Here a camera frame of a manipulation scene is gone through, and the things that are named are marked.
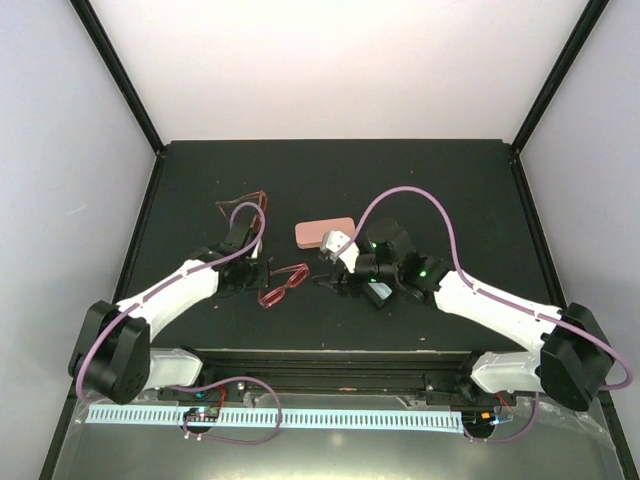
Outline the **light blue cleaning cloth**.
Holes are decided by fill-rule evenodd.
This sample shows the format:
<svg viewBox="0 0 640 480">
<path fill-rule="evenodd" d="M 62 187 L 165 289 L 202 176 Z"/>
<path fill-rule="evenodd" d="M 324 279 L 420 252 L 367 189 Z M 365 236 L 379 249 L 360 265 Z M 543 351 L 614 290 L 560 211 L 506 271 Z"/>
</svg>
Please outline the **light blue cleaning cloth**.
<svg viewBox="0 0 640 480">
<path fill-rule="evenodd" d="M 382 282 L 372 282 L 369 286 L 381 300 L 386 300 L 393 293 L 392 289 Z"/>
</svg>

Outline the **black glasses case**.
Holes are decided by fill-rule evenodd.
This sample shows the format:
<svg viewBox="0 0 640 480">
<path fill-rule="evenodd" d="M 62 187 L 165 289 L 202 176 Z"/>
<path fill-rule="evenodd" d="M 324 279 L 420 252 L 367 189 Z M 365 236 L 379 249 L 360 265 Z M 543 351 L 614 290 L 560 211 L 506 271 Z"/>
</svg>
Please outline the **black glasses case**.
<svg viewBox="0 0 640 480">
<path fill-rule="evenodd" d="M 362 286 L 362 292 L 376 310 L 385 308 L 394 298 L 393 289 L 375 279 L 365 283 Z"/>
</svg>

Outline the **pink glasses case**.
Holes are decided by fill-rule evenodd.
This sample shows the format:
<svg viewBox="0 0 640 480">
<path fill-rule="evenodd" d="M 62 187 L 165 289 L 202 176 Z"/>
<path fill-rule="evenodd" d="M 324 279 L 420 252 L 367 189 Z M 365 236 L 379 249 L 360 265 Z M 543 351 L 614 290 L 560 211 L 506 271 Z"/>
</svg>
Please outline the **pink glasses case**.
<svg viewBox="0 0 640 480">
<path fill-rule="evenodd" d="M 353 235 L 355 229 L 355 222 L 351 217 L 300 222 L 294 227 L 295 242 L 302 250 L 319 248 L 326 232 L 339 230 Z"/>
</svg>

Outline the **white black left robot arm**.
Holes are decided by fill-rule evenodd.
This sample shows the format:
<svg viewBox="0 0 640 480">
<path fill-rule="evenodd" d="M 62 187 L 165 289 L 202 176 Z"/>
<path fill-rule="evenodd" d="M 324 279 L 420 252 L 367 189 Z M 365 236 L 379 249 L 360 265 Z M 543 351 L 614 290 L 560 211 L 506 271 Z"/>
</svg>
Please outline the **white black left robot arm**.
<svg viewBox="0 0 640 480">
<path fill-rule="evenodd" d="M 265 280 L 263 229 L 241 224 L 226 238 L 204 247 L 175 272 L 116 303 L 100 300 L 84 318 L 68 365 L 76 395 L 96 393 L 128 404 L 145 390 L 176 387 L 193 399 L 214 388 L 213 372 L 187 348 L 152 347 L 153 340 L 194 305 L 225 290 L 242 290 Z"/>
</svg>

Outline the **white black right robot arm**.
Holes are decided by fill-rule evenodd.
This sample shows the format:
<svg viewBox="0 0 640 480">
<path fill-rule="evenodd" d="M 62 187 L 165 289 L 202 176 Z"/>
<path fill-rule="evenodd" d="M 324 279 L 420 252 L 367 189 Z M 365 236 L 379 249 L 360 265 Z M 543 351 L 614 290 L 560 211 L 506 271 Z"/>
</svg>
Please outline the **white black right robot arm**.
<svg viewBox="0 0 640 480">
<path fill-rule="evenodd" d="M 467 402 L 506 391 L 543 393 L 577 412 L 587 411 L 614 365 L 610 343 L 594 314 L 527 301 L 485 284 L 437 257 L 420 254 L 394 220 L 372 225 L 359 246 L 341 230 L 321 237 L 331 273 L 315 283 L 341 296 L 364 295 L 378 309 L 397 296 L 470 320 L 520 346 L 481 352 L 457 374 L 454 388 Z"/>
</svg>

